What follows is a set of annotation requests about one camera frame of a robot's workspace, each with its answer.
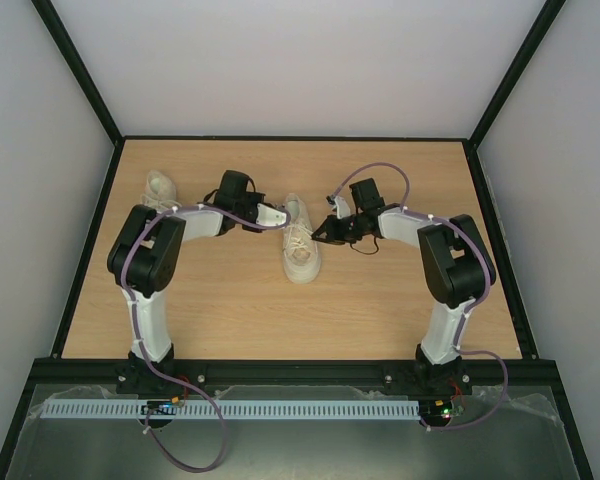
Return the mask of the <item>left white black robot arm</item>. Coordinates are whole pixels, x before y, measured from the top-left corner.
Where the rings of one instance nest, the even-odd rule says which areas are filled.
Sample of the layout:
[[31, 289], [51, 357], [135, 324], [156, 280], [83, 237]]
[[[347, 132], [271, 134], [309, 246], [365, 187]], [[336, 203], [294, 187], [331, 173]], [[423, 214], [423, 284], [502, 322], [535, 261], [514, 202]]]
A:
[[255, 233], [279, 230], [290, 220], [287, 210], [265, 201], [250, 176], [234, 170], [225, 171], [219, 187], [200, 203], [134, 206], [107, 258], [107, 269], [127, 303], [131, 353], [152, 363], [173, 354], [166, 290], [183, 243], [219, 237], [237, 225]]

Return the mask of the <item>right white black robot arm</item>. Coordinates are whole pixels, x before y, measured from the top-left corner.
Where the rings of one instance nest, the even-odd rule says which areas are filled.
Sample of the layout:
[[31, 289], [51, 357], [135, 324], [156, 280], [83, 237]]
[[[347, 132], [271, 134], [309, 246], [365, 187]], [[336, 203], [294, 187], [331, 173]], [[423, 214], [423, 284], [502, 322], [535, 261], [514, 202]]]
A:
[[416, 379], [425, 390], [440, 390], [451, 379], [449, 363], [461, 356], [472, 312], [485, 301], [496, 272], [474, 219], [423, 214], [387, 204], [368, 178], [349, 186], [354, 208], [338, 195], [327, 198], [333, 213], [312, 239], [354, 245], [365, 236], [399, 241], [419, 249], [427, 288], [434, 299], [428, 330], [417, 347]]

